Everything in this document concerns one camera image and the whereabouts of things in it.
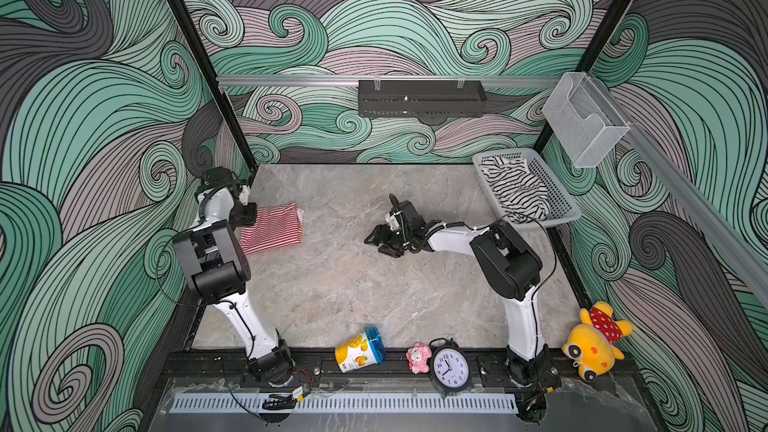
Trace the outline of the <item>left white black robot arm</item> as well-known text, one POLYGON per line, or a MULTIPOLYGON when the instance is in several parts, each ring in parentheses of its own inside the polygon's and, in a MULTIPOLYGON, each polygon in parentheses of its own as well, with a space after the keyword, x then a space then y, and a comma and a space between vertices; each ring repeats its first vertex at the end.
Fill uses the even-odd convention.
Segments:
POLYGON ((248 295, 251 270, 235 229, 256 224, 257 206, 249 196, 249 186, 233 171, 205 171, 195 192, 195 220, 173 237, 172 246, 188 289, 221 312, 242 340, 249 371, 277 385, 290 379, 294 362, 285 340, 248 295))

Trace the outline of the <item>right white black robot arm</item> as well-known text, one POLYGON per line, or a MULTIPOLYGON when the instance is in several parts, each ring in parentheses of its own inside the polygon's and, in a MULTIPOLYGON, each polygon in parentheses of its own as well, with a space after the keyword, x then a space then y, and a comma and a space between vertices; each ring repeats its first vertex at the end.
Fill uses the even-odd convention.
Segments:
POLYGON ((405 253, 451 252, 474 257, 491 289, 503 299, 508 340, 508 369, 512 380, 534 382, 546 358, 546 342, 539 326, 538 290, 543 262, 505 218, 471 227, 462 221, 423 219, 413 204, 390 197, 385 222, 364 243, 381 254, 399 258, 405 253))

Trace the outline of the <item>red white striped tank top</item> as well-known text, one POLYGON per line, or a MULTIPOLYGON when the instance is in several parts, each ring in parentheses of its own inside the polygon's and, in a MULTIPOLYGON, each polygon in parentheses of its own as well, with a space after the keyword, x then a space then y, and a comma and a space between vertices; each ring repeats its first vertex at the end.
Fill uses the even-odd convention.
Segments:
POLYGON ((296 202, 259 208, 256 223, 243 227, 240 245, 246 255, 302 243, 303 210, 296 202))

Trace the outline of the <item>black white zebra tank top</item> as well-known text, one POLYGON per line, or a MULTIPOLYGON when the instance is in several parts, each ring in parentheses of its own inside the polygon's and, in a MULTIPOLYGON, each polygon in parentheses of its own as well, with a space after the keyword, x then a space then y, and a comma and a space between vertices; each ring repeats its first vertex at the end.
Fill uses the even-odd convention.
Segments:
POLYGON ((503 215, 516 222, 542 221, 551 211, 549 191, 525 158, 492 156, 480 161, 481 174, 503 215))

